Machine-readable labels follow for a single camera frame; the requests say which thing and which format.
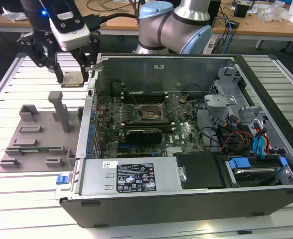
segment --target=metal case panel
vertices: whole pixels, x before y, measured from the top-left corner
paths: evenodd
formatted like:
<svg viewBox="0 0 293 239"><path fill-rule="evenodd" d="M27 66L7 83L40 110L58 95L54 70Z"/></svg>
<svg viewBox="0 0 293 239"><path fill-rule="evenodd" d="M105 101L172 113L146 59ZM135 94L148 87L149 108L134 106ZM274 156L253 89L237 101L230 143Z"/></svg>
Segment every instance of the metal case panel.
<svg viewBox="0 0 293 239"><path fill-rule="evenodd" d="M269 215L293 202L293 191L208 193L101 200L61 199L83 228L171 223Z"/></svg>

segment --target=open computer chassis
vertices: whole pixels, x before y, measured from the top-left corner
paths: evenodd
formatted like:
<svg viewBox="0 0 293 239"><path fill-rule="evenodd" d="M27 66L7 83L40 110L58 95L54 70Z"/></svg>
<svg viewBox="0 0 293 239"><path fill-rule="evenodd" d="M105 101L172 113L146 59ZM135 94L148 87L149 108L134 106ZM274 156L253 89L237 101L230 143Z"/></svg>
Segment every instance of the open computer chassis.
<svg viewBox="0 0 293 239"><path fill-rule="evenodd" d="M242 56L103 55L70 182L84 228L269 215L293 202L293 128Z"/></svg>

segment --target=gray floor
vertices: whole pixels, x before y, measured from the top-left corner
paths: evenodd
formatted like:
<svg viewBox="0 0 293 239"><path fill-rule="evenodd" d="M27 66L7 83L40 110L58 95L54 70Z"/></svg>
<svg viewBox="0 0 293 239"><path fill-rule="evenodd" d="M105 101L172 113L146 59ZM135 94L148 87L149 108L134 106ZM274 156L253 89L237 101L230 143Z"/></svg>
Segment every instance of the gray floor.
<svg viewBox="0 0 293 239"><path fill-rule="evenodd" d="M16 53L22 51L20 46L16 44L19 38L19 33L5 33L4 37L10 42L11 46L0 40L0 80L6 73L10 63L15 58ZM102 45L100 52L103 53L130 53L138 43L136 36L125 36L123 40L119 40L118 36L102 36ZM227 54L262 54L276 55L280 61L293 73L293 45L289 47L286 53L281 53L280 49L286 46L286 42L282 41L265 41L262 49L256 50L255 40L238 40L234 39L230 44ZM221 54L223 48L220 48L218 53Z"/></svg>

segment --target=wooden desk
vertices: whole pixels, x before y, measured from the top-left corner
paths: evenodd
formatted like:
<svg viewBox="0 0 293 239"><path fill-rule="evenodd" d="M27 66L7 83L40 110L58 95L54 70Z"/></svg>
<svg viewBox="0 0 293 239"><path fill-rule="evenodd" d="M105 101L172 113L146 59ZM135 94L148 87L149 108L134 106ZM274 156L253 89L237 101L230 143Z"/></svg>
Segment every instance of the wooden desk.
<svg viewBox="0 0 293 239"><path fill-rule="evenodd" d="M86 7L87 1L88 0L75 0L77 7L83 16L87 16L90 14L110 15L115 12L119 12L119 11L106 11L106 12L92 11ZM101 2L103 1L92 0L89 3L89 7L93 9L104 10L100 5ZM117 8L124 5L127 5L127 3L109 2L106 4L106 6L110 8ZM127 6L123 9L128 10L129 13L133 13L133 9L131 6ZM127 17L118 17L115 19L111 19L110 21L107 22L107 25L103 27L101 30L103 34L112 34L112 35L138 35L139 34L135 20L132 18L127 18ZM28 20L11 22L5 19L2 15L0 15L0 31L30 32L31 26Z"/></svg>
<svg viewBox="0 0 293 239"><path fill-rule="evenodd" d="M109 15L114 11L97 12L92 11L86 7L88 0L75 0L76 4L83 16L95 13L101 15ZM262 22L256 14L247 14L245 18L234 17L233 11L227 9L225 5L231 0L222 0L223 11L229 16L231 20L240 23L234 38L250 39L250 40L279 40L279 41L293 41L293 23L287 20L282 22ZM100 0L93 0L89 3L89 7L93 9L103 8L100 5ZM107 6L116 8L125 5L125 3L109 2ZM131 6L123 9L133 13ZM0 31L14 31L14 32L30 32L31 26L28 20L11 22L6 20L0 15ZM205 51L210 53L211 46L217 38L224 32L224 23L222 20L217 19L213 28L212 38L207 45ZM119 17L107 22L107 25L101 29L102 34L111 35L138 35L138 28L135 20L132 18Z"/></svg>

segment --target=gray holder block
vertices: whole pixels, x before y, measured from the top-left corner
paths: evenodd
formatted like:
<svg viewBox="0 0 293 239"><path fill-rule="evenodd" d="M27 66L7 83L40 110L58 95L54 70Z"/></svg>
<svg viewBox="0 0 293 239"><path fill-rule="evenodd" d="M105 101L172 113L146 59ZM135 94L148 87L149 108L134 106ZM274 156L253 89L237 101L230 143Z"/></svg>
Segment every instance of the gray holder block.
<svg viewBox="0 0 293 239"><path fill-rule="evenodd" d="M19 111L19 115L24 122L35 122L34 115L39 114L35 105L23 105Z"/></svg>
<svg viewBox="0 0 293 239"><path fill-rule="evenodd" d="M36 146L38 144L36 139L14 139L13 146Z"/></svg>
<svg viewBox="0 0 293 239"><path fill-rule="evenodd" d="M22 126L18 128L19 133L41 133L42 128L39 125L35 126Z"/></svg>
<svg viewBox="0 0 293 239"><path fill-rule="evenodd" d="M78 116L79 123L82 120L83 109L84 109L84 107L78 107L78 110L77 110L77 116Z"/></svg>
<svg viewBox="0 0 293 239"><path fill-rule="evenodd" d="M14 147L5 149L5 153L8 156L22 156L22 152L19 149L15 149Z"/></svg>
<svg viewBox="0 0 293 239"><path fill-rule="evenodd" d="M58 146L57 148L50 148L49 153L52 155L61 155L61 154L66 154L67 150L65 149L64 146Z"/></svg>
<svg viewBox="0 0 293 239"><path fill-rule="evenodd" d="M61 91L51 91L48 96L49 102L53 104L56 109L59 121L65 133L70 132L69 114L66 105L62 104L62 93Z"/></svg>
<svg viewBox="0 0 293 239"><path fill-rule="evenodd" d="M9 159L9 160L1 160L0 167L1 168L19 168L20 163L17 159Z"/></svg>
<svg viewBox="0 0 293 239"><path fill-rule="evenodd" d="M61 157L46 158L45 163L49 168L63 167L65 165L65 163L62 161Z"/></svg>
<svg viewBox="0 0 293 239"><path fill-rule="evenodd" d="M57 95L59 100L62 94L57 93ZM67 113L67 108L62 103L61 105L63 114ZM21 113L29 113L27 115L31 115L33 120L27 122L22 119L20 120L5 150L6 154L2 158L3 160L17 159L21 166L18 168L9 168L10 166L0 167L0 173L72 171L76 160L73 153L77 151L81 126L78 112L71 111L68 113L67 118L70 125L68 133L65 133L60 121L54 120L52 116L54 111L38 112L34 106L24 106ZM30 142L29 140L37 140L37 145L15 146L15 140L22 140L20 142L24 140L26 142ZM63 167L61 165L59 167L47 166L47 158L58 157L64 163Z"/></svg>
<svg viewBox="0 0 293 239"><path fill-rule="evenodd" d="M67 152L67 160L69 161L69 163L70 163L71 166L75 166L75 164L76 164L76 157L72 153L71 149L69 149L68 152Z"/></svg>

